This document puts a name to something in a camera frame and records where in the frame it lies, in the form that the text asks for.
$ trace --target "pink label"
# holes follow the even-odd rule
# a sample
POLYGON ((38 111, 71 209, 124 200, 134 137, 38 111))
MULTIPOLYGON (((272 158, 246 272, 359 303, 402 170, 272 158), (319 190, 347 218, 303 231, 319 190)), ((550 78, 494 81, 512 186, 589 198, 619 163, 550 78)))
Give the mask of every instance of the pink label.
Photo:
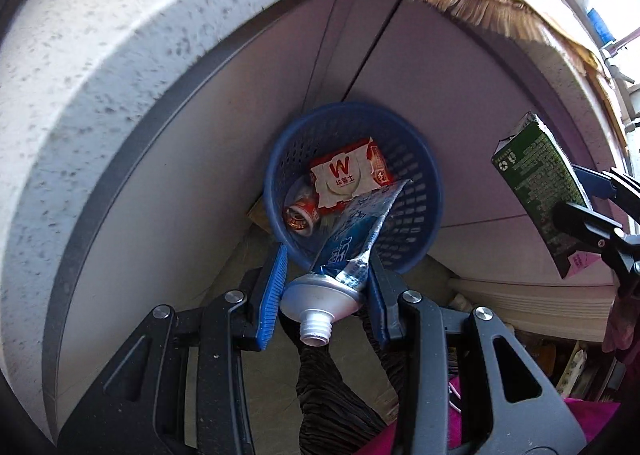
POLYGON ((569 272, 566 276, 574 276, 589 267, 592 263, 600 260, 600 255, 597 253, 589 253, 588 251, 576 251, 568 260, 571 267, 569 267, 569 272))

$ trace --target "gray floor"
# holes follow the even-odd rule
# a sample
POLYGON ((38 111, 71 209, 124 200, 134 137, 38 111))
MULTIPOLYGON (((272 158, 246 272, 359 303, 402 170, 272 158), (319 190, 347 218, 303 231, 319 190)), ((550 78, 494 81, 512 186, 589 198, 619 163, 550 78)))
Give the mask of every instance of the gray floor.
MULTIPOLYGON (((213 282, 204 303, 236 288, 246 270, 262 265, 272 241, 272 237, 253 225, 213 282)), ((289 279, 301 274, 297 266, 289 266, 289 279)), ((449 277, 445 267, 427 257, 404 278, 410 288, 443 305, 452 296, 446 285, 449 277)), ((396 395, 357 318, 350 316, 334 325, 330 351, 345 382, 387 422, 391 421, 396 395)), ((242 364, 256 454, 299 453, 302 415, 295 385, 300 365, 296 348, 279 324, 267 350, 244 353, 242 364)))

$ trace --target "speckled countertop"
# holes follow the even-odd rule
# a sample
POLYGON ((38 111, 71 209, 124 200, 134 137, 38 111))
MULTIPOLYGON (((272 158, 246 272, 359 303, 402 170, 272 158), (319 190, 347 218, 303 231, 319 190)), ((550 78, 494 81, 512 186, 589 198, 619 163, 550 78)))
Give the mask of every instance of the speckled countertop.
POLYGON ((28 0, 16 18, 0 48, 0 366, 43 431, 49 295, 96 181, 175 79, 277 1, 28 0))

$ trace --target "red w logo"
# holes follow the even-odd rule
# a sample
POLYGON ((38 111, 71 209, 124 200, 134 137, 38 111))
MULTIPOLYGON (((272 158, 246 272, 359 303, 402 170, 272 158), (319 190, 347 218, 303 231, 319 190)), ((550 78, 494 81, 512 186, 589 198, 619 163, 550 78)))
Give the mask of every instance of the red w logo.
POLYGON ((332 163, 329 163, 329 168, 331 168, 331 173, 334 174, 335 178, 340 177, 338 170, 342 170, 343 174, 349 175, 349 156, 344 159, 344 164, 342 164, 341 159, 338 159, 335 162, 335 168, 332 163))

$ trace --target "green carton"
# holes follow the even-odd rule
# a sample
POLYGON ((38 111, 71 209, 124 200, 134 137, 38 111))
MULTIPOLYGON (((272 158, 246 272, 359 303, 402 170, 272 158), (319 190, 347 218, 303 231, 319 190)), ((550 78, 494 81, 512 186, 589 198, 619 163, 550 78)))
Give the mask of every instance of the green carton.
POLYGON ((556 229, 551 212, 560 201, 589 209, 591 204, 571 162, 539 117, 524 116, 513 134, 498 143, 492 162, 538 229, 561 278, 587 267, 591 258, 585 261, 580 242, 556 229))

